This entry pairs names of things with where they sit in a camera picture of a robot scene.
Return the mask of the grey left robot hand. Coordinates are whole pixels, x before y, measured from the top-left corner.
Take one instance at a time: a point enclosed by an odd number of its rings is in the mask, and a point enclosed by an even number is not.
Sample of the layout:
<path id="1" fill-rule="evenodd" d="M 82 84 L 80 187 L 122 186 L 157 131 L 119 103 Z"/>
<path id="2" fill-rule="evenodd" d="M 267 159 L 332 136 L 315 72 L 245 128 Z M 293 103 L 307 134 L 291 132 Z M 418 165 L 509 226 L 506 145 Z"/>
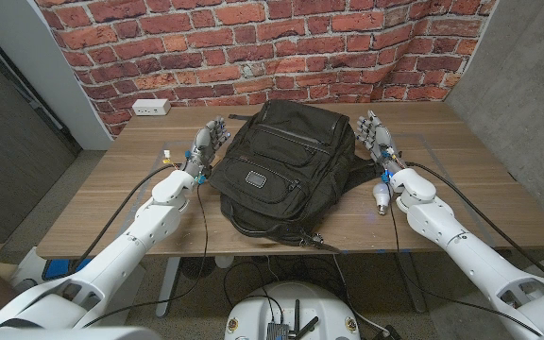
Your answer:
<path id="1" fill-rule="evenodd" d="M 203 175 L 207 178 L 213 169 L 216 151 L 229 137 L 224 118 L 217 116 L 197 133 L 180 169 L 194 177 Z"/>

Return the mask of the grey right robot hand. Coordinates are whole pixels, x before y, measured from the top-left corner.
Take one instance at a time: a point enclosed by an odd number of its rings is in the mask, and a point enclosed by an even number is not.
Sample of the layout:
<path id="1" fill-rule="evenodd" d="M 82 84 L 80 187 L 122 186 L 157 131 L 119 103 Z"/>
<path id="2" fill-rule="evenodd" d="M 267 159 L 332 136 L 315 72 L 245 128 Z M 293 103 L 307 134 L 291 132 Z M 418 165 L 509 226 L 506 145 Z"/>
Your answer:
<path id="1" fill-rule="evenodd" d="M 368 150 L 371 159 L 391 175 L 406 168 L 389 130 L 373 110 L 358 119 L 355 137 Z"/>

